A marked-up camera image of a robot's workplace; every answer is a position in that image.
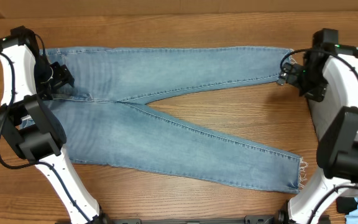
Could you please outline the light blue denim jeans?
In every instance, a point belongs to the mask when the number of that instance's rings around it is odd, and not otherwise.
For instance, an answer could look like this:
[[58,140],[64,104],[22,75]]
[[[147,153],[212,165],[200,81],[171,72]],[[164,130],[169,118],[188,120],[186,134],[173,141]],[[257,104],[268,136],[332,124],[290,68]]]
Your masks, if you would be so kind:
[[75,79],[47,102],[66,132],[72,162],[299,192],[300,156],[149,106],[189,93],[274,82],[288,49],[66,47],[45,53]]

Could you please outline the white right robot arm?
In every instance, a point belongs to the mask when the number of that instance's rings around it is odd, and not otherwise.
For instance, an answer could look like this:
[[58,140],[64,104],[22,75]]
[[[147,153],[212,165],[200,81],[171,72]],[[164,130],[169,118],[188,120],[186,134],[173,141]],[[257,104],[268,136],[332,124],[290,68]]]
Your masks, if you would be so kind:
[[268,223],[329,223],[324,211],[347,190],[358,190],[358,49],[320,44],[302,53],[302,65],[289,63],[291,54],[282,58],[278,83],[314,101],[314,125],[326,125],[316,151],[318,168]]

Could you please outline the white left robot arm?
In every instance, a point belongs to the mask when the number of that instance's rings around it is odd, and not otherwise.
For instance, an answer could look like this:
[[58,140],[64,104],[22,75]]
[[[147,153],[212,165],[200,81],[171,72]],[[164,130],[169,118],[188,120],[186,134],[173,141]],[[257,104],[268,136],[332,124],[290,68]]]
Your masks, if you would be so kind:
[[[20,26],[0,39],[4,92],[0,105],[0,142],[5,139],[24,167],[36,167],[60,197],[70,223],[109,223],[86,190],[67,155],[63,126],[44,104],[75,79],[65,65],[50,63],[45,46],[32,30]],[[12,165],[0,163],[8,169]]]

